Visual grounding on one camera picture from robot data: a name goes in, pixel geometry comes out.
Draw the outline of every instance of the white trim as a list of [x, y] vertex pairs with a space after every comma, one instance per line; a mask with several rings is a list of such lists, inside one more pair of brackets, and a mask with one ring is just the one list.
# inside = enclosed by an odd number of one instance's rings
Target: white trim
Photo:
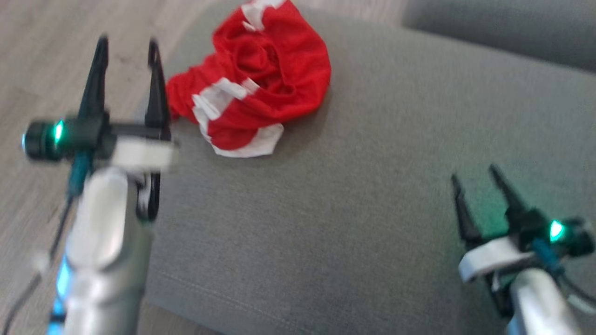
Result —
[[280, 140], [281, 134], [284, 133], [284, 126], [280, 123], [264, 128], [259, 128], [259, 131], [254, 138], [247, 145], [236, 150], [221, 150], [213, 146], [215, 153], [231, 158], [249, 158], [257, 156], [265, 156], [273, 153], [277, 141]]
[[254, 94], [260, 88], [260, 86], [250, 78], [247, 78], [242, 82], [242, 87], [244, 87], [249, 94]]
[[[234, 99], [243, 100], [247, 95], [254, 94], [260, 86], [252, 79], [247, 78], [242, 84], [229, 81], [227, 78], [219, 79], [213, 85], [204, 88], [199, 94], [193, 95], [193, 113], [197, 119], [201, 134], [211, 143], [209, 136], [209, 122], [217, 120], [229, 107]], [[236, 150], [222, 150], [212, 144], [215, 153], [225, 157], [247, 158], [264, 156], [273, 153], [277, 141], [284, 132], [280, 123], [259, 128], [257, 134], [247, 145]]]
[[275, 9], [282, 6], [285, 0], [255, 0], [248, 4], [242, 5], [242, 13], [248, 21], [243, 23], [246, 30], [250, 32], [265, 30], [263, 25], [263, 13], [267, 7]]

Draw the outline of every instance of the gray upholstery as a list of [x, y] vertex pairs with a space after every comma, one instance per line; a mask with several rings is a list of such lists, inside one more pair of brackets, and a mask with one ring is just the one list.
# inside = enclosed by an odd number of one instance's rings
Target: gray upholstery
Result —
[[596, 72], [594, 0], [408, 0], [402, 24]]
[[[212, 51], [233, 7], [197, 19], [167, 75]], [[219, 157], [198, 127], [175, 126], [149, 301], [227, 334], [500, 333], [483, 283], [460, 283], [449, 177], [486, 232], [505, 227], [491, 162], [550, 214], [596, 218], [596, 77], [302, 13], [331, 57], [324, 105], [256, 159]], [[594, 257], [569, 275], [593, 289]]]

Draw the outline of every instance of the red cloth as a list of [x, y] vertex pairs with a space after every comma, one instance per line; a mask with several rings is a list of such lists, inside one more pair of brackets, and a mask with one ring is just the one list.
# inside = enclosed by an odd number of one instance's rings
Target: red cloth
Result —
[[309, 114], [321, 105], [331, 77], [327, 47], [291, 1], [243, 5], [214, 32], [213, 45], [215, 53], [171, 78], [166, 90], [173, 118], [199, 123], [197, 113], [206, 107], [193, 96], [201, 93], [208, 106], [216, 107], [215, 112], [206, 111], [210, 115], [203, 129], [215, 147], [245, 147], [259, 128]]

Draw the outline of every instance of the gray fabric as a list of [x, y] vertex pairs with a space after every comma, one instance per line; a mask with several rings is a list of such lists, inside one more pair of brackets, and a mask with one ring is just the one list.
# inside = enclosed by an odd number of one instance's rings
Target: gray fabric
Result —
[[[212, 51], [233, 6], [197, 20], [168, 75]], [[486, 232], [505, 227], [491, 162], [550, 214], [596, 218], [596, 78], [302, 13], [331, 57], [324, 105], [256, 159], [219, 157], [198, 127], [176, 125], [181, 166], [162, 179], [150, 302], [227, 334], [502, 333], [483, 283], [460, 283], [449, 177]], [[594, 258], [569, 275], [593, 289]]]
[[409, 0], [402, 24], [596, 71], [596, 1]]

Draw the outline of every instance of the silver arm segment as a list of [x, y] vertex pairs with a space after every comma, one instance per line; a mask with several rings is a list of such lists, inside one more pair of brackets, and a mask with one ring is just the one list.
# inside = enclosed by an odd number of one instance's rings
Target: silver arm segment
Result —
[[150, 227], [136, 217], [137, 188], [110, 167], [87, 182], [66, 245], [62, 334], [135, 334], [151, 252]]
[[515, 314], [508, 335], [580, 335], [572, 310], [552, 277], [541, 269], [520, 272], [510, 288]]

